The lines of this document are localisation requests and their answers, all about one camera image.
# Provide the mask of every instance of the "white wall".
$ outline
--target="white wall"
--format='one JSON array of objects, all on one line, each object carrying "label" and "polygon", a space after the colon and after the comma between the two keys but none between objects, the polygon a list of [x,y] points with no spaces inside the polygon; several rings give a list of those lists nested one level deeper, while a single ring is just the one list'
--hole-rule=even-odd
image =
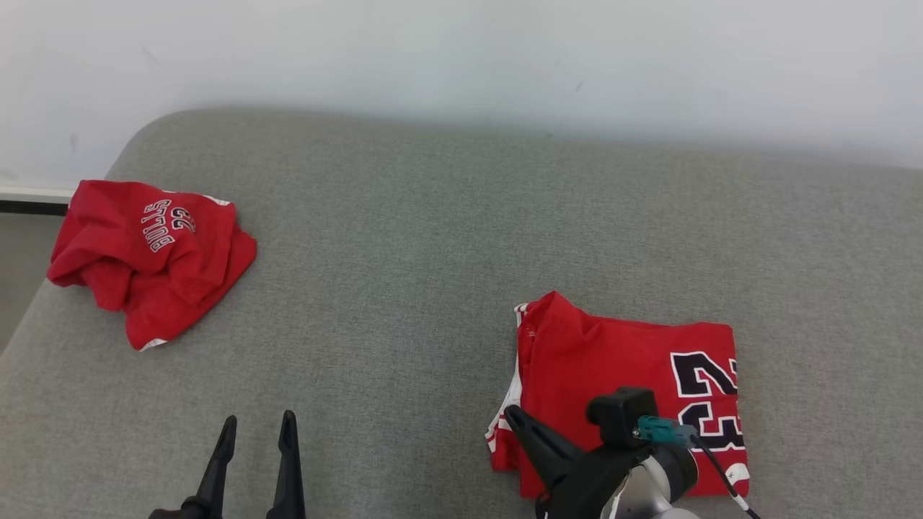
[{"label": "white wall", "polygon": [[923,166],[919,0],[0,0],[0,185],[271,103]]}]

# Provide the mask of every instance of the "bulls jersey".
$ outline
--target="bulls jersey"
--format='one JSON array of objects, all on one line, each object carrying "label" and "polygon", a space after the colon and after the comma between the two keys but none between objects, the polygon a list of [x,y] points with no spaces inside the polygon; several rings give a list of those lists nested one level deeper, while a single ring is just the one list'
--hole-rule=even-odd
[{"label": "bulls jersey", "polygon": [[257,255],[232,203],[139,182],[85,180],[71,199],[48,279],[88,286],[126,313],[137,350],[172,340],[231,288]]},{"label": "bulls jersey", "polygon": [[[660,416],[694,426],[735,488],[749,490],[747,451],[737,414],[737,360],[731,328],[698,322],[662,326],[588,315],[557,292],[516,308],[517,360],[512,383],[486,433],[494,470],[520,471],[521,494],[545,487],[503,416],[518,404],[584,450],[598,447],[586,420],[596,396],[621,386],[654,392]],[[724,494],[721,478],[699,450],[699,483],[689,495]]]}]

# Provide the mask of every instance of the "folded red jersey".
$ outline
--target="folded red jersey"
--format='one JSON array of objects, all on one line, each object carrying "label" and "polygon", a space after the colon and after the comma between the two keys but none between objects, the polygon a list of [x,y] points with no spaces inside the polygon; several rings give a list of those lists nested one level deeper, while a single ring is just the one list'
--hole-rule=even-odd
[{"label": "folded red jersey", "polygon": [[[586,405],[620,386],[652,389],[660,415],[694,426],[737,492],[746,497],[749,472],[737,414],[737,361],[730,327],[595,317],[557,292],[518,307],[517,315],[516,372],[486,438],[494,470],[520,470],[523,497],[535,498],[545,488],[509,430],[503,409],[519,404],[590,450],[600,440],[598,427],[586,420]],[[696,449],[693,455],[700,475],[689,495],[726,493],[705,454]]]}]

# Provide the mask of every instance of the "couch cushion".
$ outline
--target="couch cushion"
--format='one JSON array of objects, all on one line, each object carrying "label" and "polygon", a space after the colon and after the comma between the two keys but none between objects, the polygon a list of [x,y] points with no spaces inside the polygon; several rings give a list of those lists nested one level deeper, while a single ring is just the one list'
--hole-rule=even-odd
[{"label": "couch cushion", "polygon": [[236,202],[258,257],[143,354],[88,290],[42,287],[0,356],[4,518],[175,507],[230,414],[224,515],[260,517],[286,408],[312,517],[530,517],[483,433],[512,309],[552,289],[734,327],[763,516],[918,511],[920,172],[223,110],[155,121],[109,178]]}]

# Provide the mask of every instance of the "teal connector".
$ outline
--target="teal connector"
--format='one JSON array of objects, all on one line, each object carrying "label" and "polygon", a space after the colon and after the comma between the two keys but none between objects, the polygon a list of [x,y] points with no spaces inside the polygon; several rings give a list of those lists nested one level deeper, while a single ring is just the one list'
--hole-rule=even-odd
[{"label": "teal connector", "polygon": [[634,437],[639,440],[673,443],[686,449],[695,447],[691,437],[699,433],[693,426],[684,426],[674,420],[658,416],[642,416],[638,418],[638,427],[633,432]]}]

